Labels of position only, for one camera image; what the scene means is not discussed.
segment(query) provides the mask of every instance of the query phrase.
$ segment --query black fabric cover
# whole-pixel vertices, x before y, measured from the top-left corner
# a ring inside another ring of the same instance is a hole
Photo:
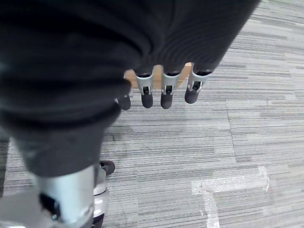
[[[60,176],[99,158],[130,90],[127,69],[217,67],[257,0],[4,0],[0,123],[30,172]]]

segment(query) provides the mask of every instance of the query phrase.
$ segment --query striped carpet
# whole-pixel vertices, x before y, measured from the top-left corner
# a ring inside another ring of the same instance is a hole
[[[186,82],[169,110],[160,91],[149,110],[131,92],[101,150],[117,166],[105,228],[304,227],[303,12],[302,0],[263,1],[195,104],[184,102]],[[5,164],[5,195],[32,188],[0,136],[0,184]],[[193,194],[193,181],[219,180],[212,199]]]

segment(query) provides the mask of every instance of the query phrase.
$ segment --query white tape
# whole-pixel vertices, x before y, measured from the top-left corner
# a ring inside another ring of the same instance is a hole
[[[205,211],[207,212],[207,227],[208,228],[219,228],[219,216],[218,208],[215,203],[213,193],[210,191],[202,192],[205,201]]]
[[[264,166],[259,166],[258,170],[258,174],[192,181],[192,194],[203,195],[205,211],[208,216],[208,228],[219,228],[218,208],[213,197],[214,192],[252,188],[263,188],[265,191],[268,191],[269,176],[267,169]]]

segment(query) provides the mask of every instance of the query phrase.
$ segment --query silver metal joint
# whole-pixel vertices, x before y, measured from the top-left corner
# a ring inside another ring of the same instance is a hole
[[[163,95],[166,95],[169,91],[170,95],[173,95],[175,88],[177,88],[177,82],[179,80],[180,75],[169,76],[164,72],[161,77],[161,92]]]
[[[152,94],[153,90],[153,75],[154,75],[154,68],[150,76],[148,77],[140,77],[136,75],[137,85],[141,95],[145,94]]]
[[[205,75],[205,76],[197,75],[193,72],[193,67],[194,64],[192,63],[192,67],[188,79],[188,90],[189,91],[195,90],[197,93],[199,93],[201,91],[202,86],[210,77],[210,75]]]

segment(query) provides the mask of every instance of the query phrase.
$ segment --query black rubber fingertip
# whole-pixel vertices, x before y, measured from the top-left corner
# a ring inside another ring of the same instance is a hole
[[[103,222],[104,222],[104,217],[105,217],[105,214],[95,217],[93,220],[92,227],[101,228],[103,225]]]
[[[120,97],[117,100],[118,100],[118,104],[121,109],[128,110],[131,108],[131,100],[130,100],[129,95],[127,97],[124,97],[124,96]]]
[[[188,104],[195,103],[197,101],[198,97],[199,97],[199,93],[197,93],[196,90],[189,91],[187,88],[186,94],[185,94],[185,101]]]
[[[164,108],[164,109],[168,109],[171,107],[172,105],[172,98],[173,98],[173,95],[170,95],[170,94],[161,94],[161,106]]]
[[[153,106],[152,94],[151,95],[149,95],[149,94],[142,95],[142,105],[145,108],[151,108]]]

